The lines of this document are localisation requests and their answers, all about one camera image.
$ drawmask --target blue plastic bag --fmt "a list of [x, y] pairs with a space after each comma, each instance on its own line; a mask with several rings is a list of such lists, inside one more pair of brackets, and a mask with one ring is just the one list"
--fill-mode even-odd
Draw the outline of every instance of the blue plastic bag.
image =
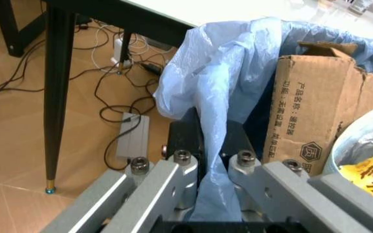
[[204, 135], [207, 174], [191, 221], [241, 221], [233, 183], [218, 156], [226, 121], [243, 123], [247, 119], [271, 79], [278, 57], [302, 53], [298, 41], [357, 43], [353, 57], [373, 73], [373, 40], [276, 18], [208, 23], [191, 29], [166, 66], [154, 94], [159, 112], [180, 119], [196, 107]]

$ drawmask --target power adapter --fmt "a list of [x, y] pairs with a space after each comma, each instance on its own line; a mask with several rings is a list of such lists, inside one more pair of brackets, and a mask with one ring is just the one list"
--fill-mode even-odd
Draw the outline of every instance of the power adapter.
[[161, 74], [162, 74], [162, 69], [159, 66], [156, 66], [152, 63], [147, 63], [147, 64], [141, 63], [141, 65], [142, 65], [143, 68], [145, 68], [145, 70], [147, 70], [147, 71], [149, 71], [153, 74], [156, 74], [157, 76], [161, 76]]
[[[119, 63], [120, 54], [122, 52], [122, 40], [120, 38], [115, 40], [115, 51], [113, 57], [110, 59], [113, 64]], [[130, 60], [125, 60], [123, 63], [123, 68], [128, 69], [132, 66], [132, 62]]]

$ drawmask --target white tabletop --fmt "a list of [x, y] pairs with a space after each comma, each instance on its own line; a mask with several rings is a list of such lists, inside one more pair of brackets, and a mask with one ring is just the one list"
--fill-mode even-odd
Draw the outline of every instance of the white tabletop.
[[337, 0], [123, 0], [191, 26], [208, 22], [277, 17], [317, 23], [373, 39], [373, 13], [358, 17]]

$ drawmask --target bolt head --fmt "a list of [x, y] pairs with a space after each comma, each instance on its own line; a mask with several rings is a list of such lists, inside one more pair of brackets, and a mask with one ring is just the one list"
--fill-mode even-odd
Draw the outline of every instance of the bolt head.
[[240, 166], [254, 166], [255, 154], [250, 150], [240, 150], [238, 152], [237, 163]]
[[144, 175], [149, 171], [149, 160], [145, 157], [136, 157], [130, 163], [134, 175]]
[[302, 166], [294, 159], [285, 159], [282, 163], [295, 173], [302, 171]]
[[173, 161], [181, 166], [191, 163], [191, 153], [187, 150], [176, 150], [173, 154]]

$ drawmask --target wooden floor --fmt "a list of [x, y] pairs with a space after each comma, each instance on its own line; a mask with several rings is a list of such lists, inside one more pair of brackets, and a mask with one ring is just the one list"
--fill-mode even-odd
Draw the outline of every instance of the wooden floor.
[[[41, 13], [37, 0], [12, 2], [20, 28]], [[95, 32], [95, 29], [89, 29], [76, 33], [74, 46], [93, 46]], [[102, 33], [99, 40], [105, 40]], [[100, 66], [111, 65], [111, 41], [96, 50], [95, 59]], [[44, 48], [34, 53], [26, 69], [25, 81], [12, 86], [42, 88], [44, 54]], [[90, 50], [73, 51], [71, 76], [94, 68], [90, 55]], [[159, 56], [155, 59], [162, 63]], [[8, 55], [0, 32], [0, 83], [9, 79], [18, 62], [18, 58]], [[70, 81], [55, 195], [44, 193], [43, 92], [0, 93], [0, 233], [38, 232], [106, 170], [103, 151], [119, 132], [119, 125], [105, 123], [99, 118], [99, 109], [103, 105], [95, 99], [93, 92], [101, 75], [95, 71]], [[137, 84], [144, 84], [153, 77], [139, 67], [130, 73], [130, 78]], [[100, 87], [100, 95], [110, 104], [130, 104], [147, 94], [144, 88], [131, 86], [123, 76], [110, 75]], [[146, 101], [138, 107], [146, 109], [150, 104]], [[166, 143], [170, 120], [160, 116], [156, 109], [148, 116], [151, 121], [149, 159], [156, 162], [160, 158], [161, 145]]]

